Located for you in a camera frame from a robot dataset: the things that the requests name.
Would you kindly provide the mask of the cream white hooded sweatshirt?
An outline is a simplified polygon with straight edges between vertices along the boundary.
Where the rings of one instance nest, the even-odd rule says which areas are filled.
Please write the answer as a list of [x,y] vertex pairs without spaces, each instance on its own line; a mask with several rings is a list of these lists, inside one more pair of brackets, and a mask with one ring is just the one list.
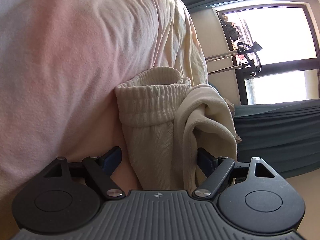
[[169,67],[146,70],[115,88],[129,160],[144,190],[192,192],[204,181],[197,150],[237,158],[228,103],[208,84],[191,85]]

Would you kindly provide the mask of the teal curtain left of window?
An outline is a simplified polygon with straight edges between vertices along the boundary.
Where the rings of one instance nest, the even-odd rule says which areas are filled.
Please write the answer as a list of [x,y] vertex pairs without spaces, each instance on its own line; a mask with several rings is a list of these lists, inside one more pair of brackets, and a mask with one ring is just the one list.
[[282,177],[319,168],[319,100],[235,108],[239,162],[261,157]]

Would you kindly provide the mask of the dark framed window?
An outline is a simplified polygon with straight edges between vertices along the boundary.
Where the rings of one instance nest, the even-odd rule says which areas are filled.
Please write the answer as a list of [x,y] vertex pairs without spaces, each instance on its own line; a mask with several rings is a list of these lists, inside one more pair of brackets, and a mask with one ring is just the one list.
[[262,69],[236,70],[240,102],[258,105],[319,98],[319,33],[305,4],[266,4],[217,11],[231,50],[263,49]]

